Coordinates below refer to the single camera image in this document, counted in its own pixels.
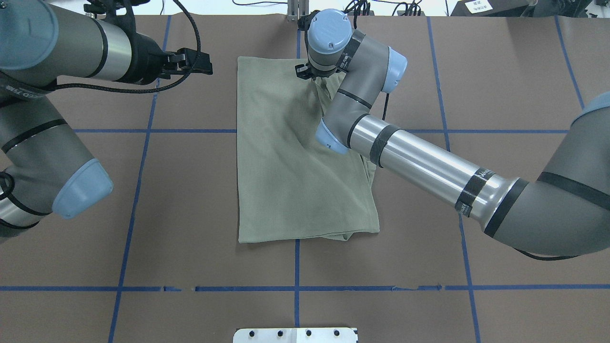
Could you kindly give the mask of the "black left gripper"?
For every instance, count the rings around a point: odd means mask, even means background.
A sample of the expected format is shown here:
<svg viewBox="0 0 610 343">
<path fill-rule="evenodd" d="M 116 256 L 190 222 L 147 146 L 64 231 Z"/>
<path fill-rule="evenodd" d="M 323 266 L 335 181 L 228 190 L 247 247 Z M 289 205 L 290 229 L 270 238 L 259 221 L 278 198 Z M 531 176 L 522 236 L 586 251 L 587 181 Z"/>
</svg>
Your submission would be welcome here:
<svg viewBox="0 0 610 343">
<path fill-rule="evenodd" d="M 149 36 L 137 32 L 133 8 L 146 0 L 88 0 L 83 10 L 93 16 L 102 39 L 101 60 L 89 78 L 148 85 L 157 78 L 194 72 L 214 73 L 209 54 L 181 48 L 164 51 Z"/>
</svg>

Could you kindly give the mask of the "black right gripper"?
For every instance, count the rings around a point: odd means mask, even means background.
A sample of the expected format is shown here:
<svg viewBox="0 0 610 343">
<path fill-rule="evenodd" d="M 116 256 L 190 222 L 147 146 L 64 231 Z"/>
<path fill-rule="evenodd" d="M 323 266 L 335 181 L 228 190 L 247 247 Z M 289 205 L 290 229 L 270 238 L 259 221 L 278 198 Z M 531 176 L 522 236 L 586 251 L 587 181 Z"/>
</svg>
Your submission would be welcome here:
<svg viewBox="0 0 610 343">
<path fill-rule="evenodd" d="M 297 28 L 301 32 L 307 32 L 311 26 L 311 22 L 315 17 L 315 13 L 312 12 L 308 15 L 299 17 L 297 21 Z M 299 64 L 295 66 L 295 73 L 298 78 L 311 79 L 313 78 L 311 67 L 308 64 Z"/>
</svg>

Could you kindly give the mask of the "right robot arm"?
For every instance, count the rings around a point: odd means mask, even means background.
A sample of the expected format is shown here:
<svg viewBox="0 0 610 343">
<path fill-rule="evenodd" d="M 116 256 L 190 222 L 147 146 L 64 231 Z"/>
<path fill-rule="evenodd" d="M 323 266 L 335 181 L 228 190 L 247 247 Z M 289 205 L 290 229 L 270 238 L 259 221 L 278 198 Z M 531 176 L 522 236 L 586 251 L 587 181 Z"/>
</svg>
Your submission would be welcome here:
<svg viewBox="0 0 610 343">
<path fill-rule="evenodd" d="M 573 120 L 535 182 L 507 179 L 370 114 L 381 92 L 396 89 L 407 59 L 353 28 L 344 11 L 316 10 L 298 27 L 307 51 L 298 78 L 345 73 L 316 130 L 321 145 L 353 150 L 398 174 L 530 258 L 569 259 L 609 247 L 608 92 Z"/>
</svg>

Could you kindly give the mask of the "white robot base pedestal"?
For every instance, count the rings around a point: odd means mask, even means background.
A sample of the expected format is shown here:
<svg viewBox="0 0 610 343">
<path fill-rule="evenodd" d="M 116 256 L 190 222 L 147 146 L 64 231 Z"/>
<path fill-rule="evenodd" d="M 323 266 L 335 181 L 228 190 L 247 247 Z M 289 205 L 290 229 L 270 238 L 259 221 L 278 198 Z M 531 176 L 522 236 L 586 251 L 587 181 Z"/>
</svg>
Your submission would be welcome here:
<svg viewBox="0 0 610 343">
<path fill-rule="evenodd" d="M 357 343 L 357 329 L 349 327 L 242 328 L 233 343 Z"/>
</svg>

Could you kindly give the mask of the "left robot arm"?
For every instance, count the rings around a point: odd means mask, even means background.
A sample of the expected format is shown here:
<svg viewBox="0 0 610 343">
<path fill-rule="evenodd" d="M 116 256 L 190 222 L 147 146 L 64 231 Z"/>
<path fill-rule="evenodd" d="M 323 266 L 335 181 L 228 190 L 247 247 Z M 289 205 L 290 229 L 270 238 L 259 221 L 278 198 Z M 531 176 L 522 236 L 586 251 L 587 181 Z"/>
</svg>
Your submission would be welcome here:
<svg viewBox="0 0 610 343">
<path fill-rule="evenodd" d="M 163 50 L 137 32 L 142 0 L 88 0 L 84 14 L 45 0 L 1 2 L 1 241 L 51 213 L 72 219 L 113 191 L 107 171 L 48 95 L 65 89 L 123 94 L 167 91 L 190 74 L 213 73 L 189 11 L 196 48 Z"/>
</svg>

